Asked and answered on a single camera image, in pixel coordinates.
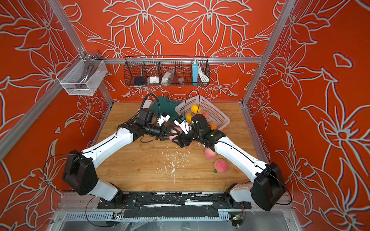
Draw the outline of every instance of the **black cable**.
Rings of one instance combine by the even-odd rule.
[[[122,209],[121,209],[121,211],[120,211],[120,214],[122,214],[122,211],[123,211],[123,209],[126,207],[126,205],[127,205],[127,202],[125,201],[125,200],[123,200],[122,201],[122,203],[124,204],[123,205],[123,207],[122,207]]]
[[[243,221],[241,223],[241,225],[242,225],[242,224],[244,224],[244,221],[245,221],[245,205],[244,205],[243,201],[241,202],[241,204],[242,204],[242,216],[243,216]]]
[[[145,135],[143,135],[143,136],[142,136],[142,138],[140,139],[140,141],[141,141],[142,143],[150,143],[150,142],[152,142],[152,141],[154,140],[154,137],[153,137],[153,139],[152,139],[151,141],[142,141],[142,139],[144,138],[144,136],[145,136]]]
[[[144,106],[145,100],[146,100],[149,96],[153,96],[153,97],[156,99],[157,103],[158,103],[158,115],[157,115],[157,120],[158,120],[158,118],[159,118],[159,113],[160,113],[160,111],[161,111],[161,105],[160,105],[160,103],[159,103],[158,97],[157,97],[156,95],[152,94],[152,93],[149,93],[149,94],[147,94],[147,95],[144,97],[144,100],[143,100],[143,102],[141,103],[141,106],[140,106],[139,111],[138,111],[138,112],[137,112],[137,113],[136,113],[136,114],[135,114],[131,119],[129,119],[127,122],[131,121],[131,120],[132,120],[132,119],[134,119],[137,115],[139,115],[140,110],[141,110],[141,109],[142,109],[142,107]],[[121,124],[121,125],[119,125],[119,126],[117,127],[116,135],[115,135],[114,137],[112,137],[110,140],[108,140],[108,141],[104,142],[103,144],[101,144],[101,145],[99,145],[99,146],[95,147],[95,148],[94,148],[93,150],[91,150],[91,151],[84,152],[84,153],[76,153],[76,154],[57,154],[57,155],[54,155],[54,156],[52,156],[52,157],[48,158],[48,159],[45,161],[45,164],[44,164],[44,167],[43,167],[43,180],[44,180],[44,183],[46,184],[46,186],[48,186],[49,188],[51,188],[51,189],[53,189],[53,190],[55,190],[55,191],[59,191],[59,192],[65,192],[65,193],[75,192],[74,190],[61,190],[61,189],[56,189],[56,188],[54,188],[54,187],[50,186],[50,185],[46,182],[46,178],[45,178],[45,167],[46,167],[47,162],[48,162],[50,159],[54,158],[55,156],[62,156],[62,155],[79,155],[79,154],[86,154],[86,153],[92,152],[92,151],[94,151],[95,149],[97,149],[97,148],[99,148],[99,147],[101,147],[101,146],[105,145],[106,143],[108,143],[109,141],[111,141],[112,139],[114,139],[114,138],[117,136],[118,128],[119,128],[120,126],[122,126],[123,124]]]
[[[212,197],[213,197],[213,198],[216,198],[216,199],[220,199],[220,200],[223,200],[223,201],[225,201],[225,199],[223,199],[223,198],[220,198],[220,197],[215,197],[215,196],[213,196],[213,194],[212,194]]]
[[[94,196],[93,198],[91,198],[91,200],[86,204],[86,208],[85,208],[85,216],[86,216],[86,220],[90,223],[90,224],[92,224],[92,225],[94,225],[94,226],[97,226],[97,227],[114,227],[114,226],[116,226],[116,225],[110,225],[110,226],[102,226],[102,225],[95,225],[95,224],[93,224],[88,218],[87,218],[87,206],[89,205],[89,203],[95,198],[96,196]]]
[[[238,152],[240,152],[243,156],[245,156],[250,162],[252,162],[253,164],[255,164],[255,162],[253,162],[251,159],[249,159],[244,153],[242,153],[240,150],[238,150],[237,148],[235,148],[234,146],[228,144],[228,143],[225,143],[223,141],[219,141],[219,140],[216,140],[216,141],[213,141],[212,143],[216,143],[216,142],[221,142],[221,143],[224,143],[224,144],[227,144],[229,145],[231,148],[237,150]],[[292,203],[292,200],[293,200],[293,197],[292,197],[292,194],[290,193],[289,189],[286,187],[286,185],[284,183],[282,183],[278,178],[276,178],[274,175],[270,174],[268,171],[266,171],[265,169],[261,168],[260,166],[256,165],[256,167],[260,168],[262,171],[266,172],[267,174],[269,174],[270,176],[272,176],[273,178],[275,178],[279,183],[281,183],[283,185],[283,187],[288,191],[289,195],[290,195],[290,201],[286,204],[280,204],[280,203],[276,203],[276,204],[280,204],[280,205],[288,205],[290,203]]]
[[[186,100],[188,99],[188,97],[190,98],[190,94],[193,92],[193,91],[195,91],[197,94],[198,94],[198,97],[199,97],[199,105],[198,105],[198,109],[197,109],[197,111],[196,111],[196,115],[198,114],[198,112],[199,112],[199,108],[200,108],[200,106],[201,106],[201,95],[199,94],[199,91],[198,90],[192,90],[191,92],[189,92],[189,94],[185,97],[185,103],[184,103],[184,115],[185,115],[185,110],[186,110]]]

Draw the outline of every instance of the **white mesh basket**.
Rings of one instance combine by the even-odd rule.
[[[216,108],[215,105],[213,105],[211,102],[209,102],[206,98],[203,96],[201,98],[201,110],[208,113],[208,122],[214,122],[218,130],[222,130],[225,128],[229,123],[230,119],[227,117],[222,111],[220,111],[218,108]],[[191,112],[191,106],[194,104],[199,105],[199,96],[192,97],[188,100],[186,100],[186,108],[184,112],[185,102],[182,102],[181,104],[177,105],[175,107],[175,111],[177,114],[185,116],[186,113]]]
[[[67,74],[60,82],[62,87],[69,95],[94,95],[107,73],[107,67],[103,60],[92,60],[91,64],[99,63],[97,70],[87,79],[85,83],[79,83],[84,69],[84,62],[77,60],[77,64],[73,67],[70,73]]]

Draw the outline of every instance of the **peach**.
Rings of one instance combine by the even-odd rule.
[[[208,124],[211,126],[212,130],[216,130],[218,128],[214,122],[209,122]]]
[[[206,119],[208,118],[208,113],[207,113],[207,112],[205,112],[205,111],[201,111],[199,114],[204,115],[204,117],[205,117]]]
[[[212,160],[217,156],[217,152],[212,151],[209,147],[204,150],[204,155],[208,160]]]
[[[178,130],[180,133],[182,132],[182,129],[180,127],[177,127],[176,130]],[[169,139],[172,140],[173,138],[175,138],[177,135],[175,136],[170,136]]]
[[[214,167],[218,173],[224,173],[228,170],[228,163],[223,159],[215,161]]]

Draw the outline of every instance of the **wooden table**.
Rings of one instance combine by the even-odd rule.
[[[131,118],[141,103],[114,103],[98,142],[112,135],[117,125]],[[240,106],[237,102],[214,103],[230,118],[222,130],[236,145],[256,157]],[[143,141],[150,140],[145,136]],[[123,191],[225,191],[232,183],[249,179],[234,164],[221,155],[214,160],[204,156],[205,147],[193,143],[180,148],[170,140],[126,145],[107,158],[98,168],[99,178],[112,182]],[[213,163],[225,159],[229,170],[214,173]]]

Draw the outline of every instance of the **orange wall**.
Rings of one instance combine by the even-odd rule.
[[[32,124],[0,166],[0,227],[5,230],[46,230],[62,193],[43,182],[43,166],[53,155],[92,145],[108,104],[101,92],[72,96],[64,90]],[[66,156],[45,168],[48,184],[61,190]]]
[[[248,102],[304,230],[370,229],[368,1],[299,0]]]
[[[77,55],[45,2],[0,3],[0,139]]]
[[[70,65],[77,52],[47,1],[0,2],[0,139]],[[0,165],[0,230],[46,230],[61,194],[43,183],[48,157],[91,145],[108,110],[93,97],[62,90]],[[64,156],[55,157],[45,177],[58,189]]]
[[[61,0],[87,51],[103,57],[129,55],[260,56],[284,1],[77,1]],[[211,65],[201,95],[241,100],[256,64]],[[142,101],[148,93],[184,99],[194,87],[131,86],[123,67],[108,65],[105,85],[116,101]]]

